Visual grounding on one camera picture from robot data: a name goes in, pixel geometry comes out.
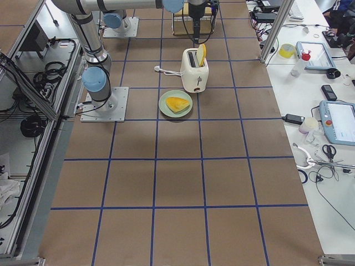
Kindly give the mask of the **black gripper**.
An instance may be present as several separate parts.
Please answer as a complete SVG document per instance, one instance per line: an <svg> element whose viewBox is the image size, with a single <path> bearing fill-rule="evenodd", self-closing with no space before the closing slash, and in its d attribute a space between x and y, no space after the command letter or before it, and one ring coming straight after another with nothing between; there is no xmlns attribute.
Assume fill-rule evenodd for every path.
<svg viewBox="0 0 355 266"><path fill-rule="evenodd" d="M199 44L200 38L200 19L205 14L205 8L211 8L211 13L216 16L219 9L218 0L188 0L189 16L192 20L193 35L192 39L194 44Z"/></svg>

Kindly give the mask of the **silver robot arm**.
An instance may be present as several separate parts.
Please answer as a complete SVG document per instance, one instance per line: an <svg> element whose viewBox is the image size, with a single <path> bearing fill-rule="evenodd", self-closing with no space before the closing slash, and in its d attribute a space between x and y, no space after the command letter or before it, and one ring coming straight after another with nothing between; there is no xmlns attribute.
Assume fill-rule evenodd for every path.
<svg viewBox="0 0 355 266"><path fill-rule="evenodd" d="M116 32L126 32L131 27L131 22L125 9L104 12L103 20L108 28L114 29Z"/></svg>
<svg viewBox="0 0 355 266"><path fill-rule="evenodd" d="M201 19L206 7L210 7L216 17L218 1L54 1L54 5L65 12L84 48L88 68L83 71L82 83L91 99L89 109L80 113L81 119L91 122L123 121L128 99L127 87L112 87L110 83L111 57L104 49L96 29L93 11L104 14L104 23L112 29L124 26L127 9L165 8L172 14L187 9L192 19L192 34L189 36L197 48L183 52L178 76L190 93L200 93L206 89L209 66L206 47L199 41Z"/></svg>

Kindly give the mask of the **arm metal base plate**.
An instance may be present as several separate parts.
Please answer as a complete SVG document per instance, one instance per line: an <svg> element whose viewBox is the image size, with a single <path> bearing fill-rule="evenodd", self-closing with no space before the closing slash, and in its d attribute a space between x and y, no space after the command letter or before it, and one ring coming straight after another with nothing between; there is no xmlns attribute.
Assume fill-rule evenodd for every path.
<svg viewBox="0 0 355 266"><path fill-rule="evenodd" d="M81 122L124 122L126 106L128 102L128 87L112 87L111 96L108 101L98 109L102 104L93 102L84 105L80 117Z"/></svg>
<svg viewBox="0 0 355 266"><path fill-rule="evenodd" d="M138 33L139 17L122 18L117 14L106 14L104 23L104 38L132 38Z"/></svg>

